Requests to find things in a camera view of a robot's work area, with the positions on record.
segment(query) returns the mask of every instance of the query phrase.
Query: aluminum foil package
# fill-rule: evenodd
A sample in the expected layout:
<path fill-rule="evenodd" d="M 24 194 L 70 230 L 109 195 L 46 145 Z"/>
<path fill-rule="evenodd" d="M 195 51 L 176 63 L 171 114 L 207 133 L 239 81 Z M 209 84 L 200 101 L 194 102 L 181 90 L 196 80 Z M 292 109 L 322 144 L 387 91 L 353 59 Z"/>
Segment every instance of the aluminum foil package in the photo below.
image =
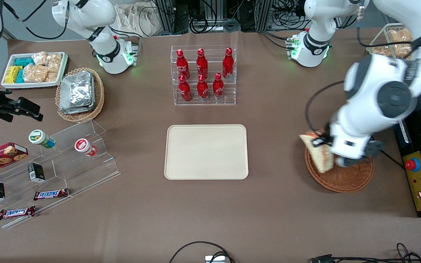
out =
<path fill-rule="evenodd" d="M 60 111 L 75 114 L 95 108 L 94 76 L 87 71 L 65 76 L 60 89 Z"/>

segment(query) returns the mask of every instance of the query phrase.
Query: table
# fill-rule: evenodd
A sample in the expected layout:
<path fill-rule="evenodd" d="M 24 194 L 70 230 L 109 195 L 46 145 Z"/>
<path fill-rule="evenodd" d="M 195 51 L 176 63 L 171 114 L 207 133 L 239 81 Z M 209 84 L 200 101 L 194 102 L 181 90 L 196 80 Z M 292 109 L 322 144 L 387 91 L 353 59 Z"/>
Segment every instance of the table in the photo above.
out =
<path fill-rule="evenodd" d="M 364 42 L 379 28 L 363 30 Z M 281 32 L 291 35 L 292 32 Z M 339 30 L 326 60 L 304 68 L 256 33 L 187 34 L 145 38 L 138 66 L 107 74 L 87 41 L 9 41 L 9 53 L 64 51 L 69 69 L 90 67 L 106 98 L 96 118 L 106 130 L 118 177 L 10 230 L 0 229 L 0 263 L 168 262 L 185 243 L 226 248 L 239 263 L 305 262 L 313 256 L 396 256 L 397 242 L 421 255 L 421 218 L 405 173 L 384 156 L 363 190 L 336 194 L 321 187 L 304 163 L 298 135 L 307 130 L 304 105 L 323 86 L 342 80 L 364 55 L 354 30 Z M 234 44 L 238 48 L 236 106 L 176 107 L 170 83 L 171 45 Z M 0 120 L 0 144 L 27 145 L 28 133 L 55 133 L 73 123 L 60 118 L 55 90 L 16 91 L 42 106 L 43 122 Z M 311 108 L 321 127 L 345 102 L 333 88 Z M 241 181 L 169 181 L 164 177 L 167 128 L 177 124 L 240 123 L 247 128 L 249 176 Z M 400 158 L 391 130 L 376 138 Z M 206 245 L 182 251 L 176 262 L 202 262 Z"/>

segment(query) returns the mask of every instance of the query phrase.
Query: red coca-cola bottle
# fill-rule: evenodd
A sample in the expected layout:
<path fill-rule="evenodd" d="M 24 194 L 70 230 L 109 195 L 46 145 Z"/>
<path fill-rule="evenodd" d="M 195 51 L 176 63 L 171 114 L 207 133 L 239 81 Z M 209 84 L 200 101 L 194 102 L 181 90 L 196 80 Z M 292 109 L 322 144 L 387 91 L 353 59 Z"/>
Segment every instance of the red coca-cola bottle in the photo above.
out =
<path fill-rule="evenodd" d="M 204 80 L 207 80 L 207 71 L 209 67 L 207 66 L 207 59 L 204 56 L 204 49 L 200 48 L 197 50 L 197 74 L 204 76 Z"/>
<path fill-rule="evenodd" d="M 207 83 L 203 75 L 197 76 L 197 93 L 199 95 L 200 102 L 206 102 L 209 99 L 209 93 L 207 92 Z"/>
<path fill-rule="evenodd" d="M 191 90 L 189 89 L 189 84 L 186 82 L 185 77 L 183 75 L 180 75 L 178 77 L 178 80 L 180 80 L 178 88 L 180 90 L 180 94 L 183 100 L 185 102 L 190 102 L 193 99 L 193 96 L 191 94 Z"/>
<path fill-rule="evenodd" d="M 183 50 L 177 50 L 177 56 L 178 72 L 180 73 L 180 75 L 183 75 L 186 78 L 186 80 L 189 80 L 191 74 L 189 73 L 189 67 L 187 66 L 187 60 L 183 55 Z"/>
<path fill-rule="evenodd" d="M 224 58 L 224 70 L 222 71 L 222 75 L 224 75 L 224 79 L 231 79 L 234 76 L 234 57 L 232 56 L 232 48 L 227 48 L 225 50 L 225 58 Z"/>
<path fill-rule="evenodd" d="M 212 89 L 214 90 L 215 100 L 222 100 L 224 98 L 224 82 L 222 81 L 222 75 L 220 73 L 215 73 Z"/>

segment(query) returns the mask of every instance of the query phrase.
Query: wicker basket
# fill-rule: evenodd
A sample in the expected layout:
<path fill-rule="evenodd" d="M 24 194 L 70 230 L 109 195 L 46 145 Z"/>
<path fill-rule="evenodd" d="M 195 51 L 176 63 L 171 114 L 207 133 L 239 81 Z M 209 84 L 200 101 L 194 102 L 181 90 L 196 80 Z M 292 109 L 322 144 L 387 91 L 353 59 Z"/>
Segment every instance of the wicker basket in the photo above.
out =
<path fill-rule="evenodd" d="M 68 72 L 66 75 L 74 75 L 84 70 L 92 73 L 92 75 L 94 76 L 95 103 L 97 104 L 97 106 L 92 111 L 75 113 L 75 114 L 64 114 L 60 110 L 58 110 L 58 115 L 60 115 L 63 119 L 67 121 L 79 123 L 87 119 L 93 119 L 97 117 L 97 115 L 100 113 L 100 111 L 103 108 L 103 103 L 105 102 L 105 89 L 103 88 L 102 80 L 100 79 L 97 72 L 95 72 L 95 70 L 90 69 L 90 68 L 85 68 L 85 67 L 76 68 L 75 70 Z M 60 89 L 61 89 L 61 83 L 59 83 L 58 87 L 56 88 L 55 103 L 56 103 L 56 106 L 58 106 L 58 108 L 60 107 Z"/>
<path fill-rule="evenodd" d="M 325 188 L 337 193 L 352 193 L 361 190 L 370 182 L 375 169 L 371 156 L 346 168 L 334 164 L 334 167 L 324 174 L 320 173 L 314 165 L 307 148 L 304 150 L 304 160 L 314 179 Z"/>

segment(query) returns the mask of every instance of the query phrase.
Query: snickers wrapper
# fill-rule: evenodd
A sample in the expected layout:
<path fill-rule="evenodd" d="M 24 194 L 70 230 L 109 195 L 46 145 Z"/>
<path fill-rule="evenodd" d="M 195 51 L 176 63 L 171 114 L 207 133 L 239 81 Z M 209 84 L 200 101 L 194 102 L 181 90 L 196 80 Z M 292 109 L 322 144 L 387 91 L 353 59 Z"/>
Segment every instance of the snickers wrapper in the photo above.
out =
<path fill-rule="evenodd" d="M 15 210 L 1 210 L 0 220 L 19 217 L 19 216 L 35 216 L 35 205 L 29 208 L 15 209 Z"/>
<path fill-rule="evenodd" d="M 69 196 L 69 192 L 67 188 L 63 188 L 60 190 L 35 192 L 34 201 L 38 199 L 63 198 L 67 196 Z"/>

